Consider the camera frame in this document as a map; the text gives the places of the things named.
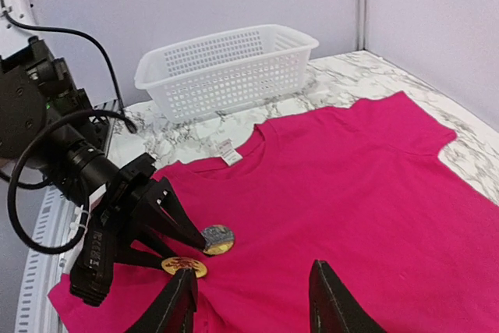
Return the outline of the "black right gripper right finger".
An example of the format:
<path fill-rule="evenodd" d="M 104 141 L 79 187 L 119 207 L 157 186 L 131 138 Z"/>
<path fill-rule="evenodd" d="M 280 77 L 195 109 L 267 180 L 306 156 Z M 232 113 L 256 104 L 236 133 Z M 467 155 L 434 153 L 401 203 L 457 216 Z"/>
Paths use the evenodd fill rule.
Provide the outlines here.
<path fill-rule="evenodd" d="M 310 331 L 385 332 L 358 304 L 325 260 L 315 260 L 309 276 Z"/>

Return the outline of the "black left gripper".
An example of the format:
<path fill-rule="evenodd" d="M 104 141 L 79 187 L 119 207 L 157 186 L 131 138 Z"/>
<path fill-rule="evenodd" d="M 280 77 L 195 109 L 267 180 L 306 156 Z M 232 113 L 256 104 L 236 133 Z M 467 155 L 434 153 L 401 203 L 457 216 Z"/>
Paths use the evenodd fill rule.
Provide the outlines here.
<path fill-rule="evenodd" d="M 163 234 L 197 250 L 207 242 L 188 217 L 167 178 L 156 181 L 154 159 L 142 154 L 120 168 L 106 183 L 109 209 L 104 221 L 116 238 L 114 264 L 162 269 L 162 262 L 175 252 L 162 239 Z M 69 253 L 72 267 L 83 244 Z"/>

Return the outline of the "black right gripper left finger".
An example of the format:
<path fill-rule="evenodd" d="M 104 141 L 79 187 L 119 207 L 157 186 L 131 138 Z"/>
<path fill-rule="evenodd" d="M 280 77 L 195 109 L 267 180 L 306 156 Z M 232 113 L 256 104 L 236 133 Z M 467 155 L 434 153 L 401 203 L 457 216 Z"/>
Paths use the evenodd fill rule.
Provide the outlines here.
<path fill-rule="evenodd" d="M 183 268 L 175 273 L 139 320 L 126 331 L 193 332 L 198 287 L 195 271 Z"/>

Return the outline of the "gold brooch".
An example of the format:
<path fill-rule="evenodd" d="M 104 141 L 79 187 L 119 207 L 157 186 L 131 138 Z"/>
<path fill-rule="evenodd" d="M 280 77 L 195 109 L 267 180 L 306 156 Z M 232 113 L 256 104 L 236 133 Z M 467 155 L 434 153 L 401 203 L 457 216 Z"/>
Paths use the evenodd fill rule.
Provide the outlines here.
<path fill-rule="evenodd" d="M 170 275 L 184 269 L 193 270 L 197 278 L 203 278 L 208 273 L 207 267 L 201 261 L 190 257 L 169 257 L 161 262 L 161 267 Z"/>

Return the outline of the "silver round brooch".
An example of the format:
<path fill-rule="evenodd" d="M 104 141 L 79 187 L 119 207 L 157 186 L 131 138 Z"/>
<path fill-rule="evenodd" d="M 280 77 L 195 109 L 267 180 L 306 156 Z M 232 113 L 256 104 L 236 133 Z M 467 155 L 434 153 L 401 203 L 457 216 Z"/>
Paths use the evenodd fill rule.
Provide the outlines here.
<path fill-rule="evenodd" d="M 225 225 L 211 225 L 201 234 L 206 242 L 203 253 L 208 256 L 227 253 L 235 244 L 234 232 Z"/>

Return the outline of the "magenta t-shirt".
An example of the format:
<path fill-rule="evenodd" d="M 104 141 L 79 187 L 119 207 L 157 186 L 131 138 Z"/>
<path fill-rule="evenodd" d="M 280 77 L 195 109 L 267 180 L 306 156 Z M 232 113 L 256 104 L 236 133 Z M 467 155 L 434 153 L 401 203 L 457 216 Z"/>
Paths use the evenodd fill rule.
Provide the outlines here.
<path fill-rule="evenodd" d="M 387 331 L 497 331 L 498 209 L 439 160 L 455 138 L 399 92 L 269 119 L 234 165 L 158 171 L 197 228 L 235 234 L 204 260 L 195 331 L 308 331 L 316 259 Z"/>

